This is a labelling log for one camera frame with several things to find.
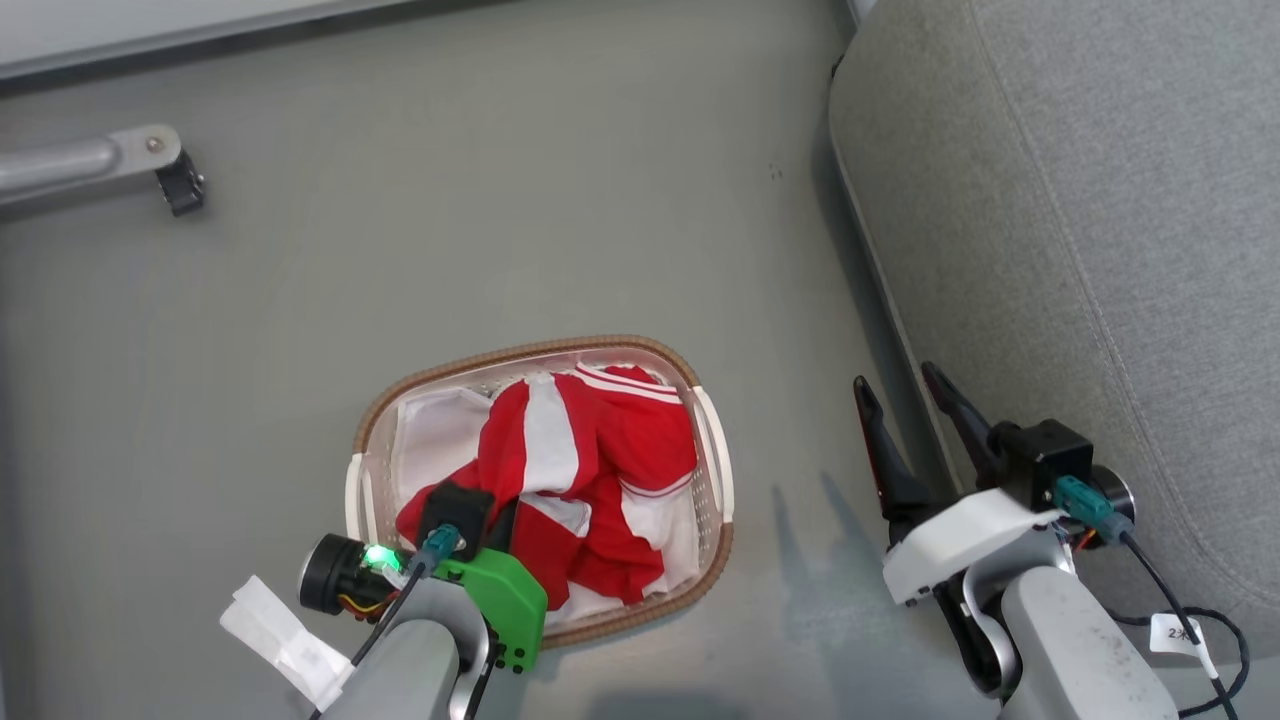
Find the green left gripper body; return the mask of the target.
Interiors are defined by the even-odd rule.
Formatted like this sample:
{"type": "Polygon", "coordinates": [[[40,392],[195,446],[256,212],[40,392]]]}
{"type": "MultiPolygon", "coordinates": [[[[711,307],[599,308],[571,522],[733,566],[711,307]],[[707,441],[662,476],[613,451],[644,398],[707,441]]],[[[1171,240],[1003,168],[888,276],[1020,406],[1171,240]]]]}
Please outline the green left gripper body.
{"type": "Polygon", "coordinates": [[[548,596],[534,575],[512,555],[479,550],[474,559],[449,559],[435,578],[462,585],[477,606],[499,646],[495,665],[511,673],[531,673],[541,650],[548,596]]]}

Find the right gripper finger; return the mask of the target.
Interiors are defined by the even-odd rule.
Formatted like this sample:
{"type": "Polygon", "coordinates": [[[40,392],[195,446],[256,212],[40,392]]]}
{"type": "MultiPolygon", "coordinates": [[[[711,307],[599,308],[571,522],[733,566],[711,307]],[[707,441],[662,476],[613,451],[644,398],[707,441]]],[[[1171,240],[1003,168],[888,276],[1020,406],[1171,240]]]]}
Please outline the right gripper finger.
{"type": "Polygon", "coordinates": [[[933,489],[909,469],[884,424],[884,410],[867,378],[852,383],[867,455],[881,516],[888,524],[888,542],[900,544],[914,529],[941,510],[933,489]]]}
{"type": "Polygon", "coordinates": [[[920,372],[931,397],[938,410],[954,424],[975,469],[977,488],[993,489],[998,487],[1004,473],[1004,460],[1001,452],[991,443],[992,425],[936,363],[922,363],[920,372]]]}

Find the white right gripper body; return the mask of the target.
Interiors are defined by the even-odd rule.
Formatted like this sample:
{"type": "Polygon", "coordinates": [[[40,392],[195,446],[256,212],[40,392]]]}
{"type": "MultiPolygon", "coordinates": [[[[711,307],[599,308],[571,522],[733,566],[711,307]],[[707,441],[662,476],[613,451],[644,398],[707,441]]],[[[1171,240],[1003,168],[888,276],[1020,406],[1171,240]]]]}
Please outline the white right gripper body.
{"type": "Polygon", "coordinates": [[[1018,541],[1034,527],[1064,516],[1051,506],[1032,511],[1004,489],[987,489],[910,530],[886,555],[884,584],[896,605],[916,600],[960,571],[1018,541]]]}

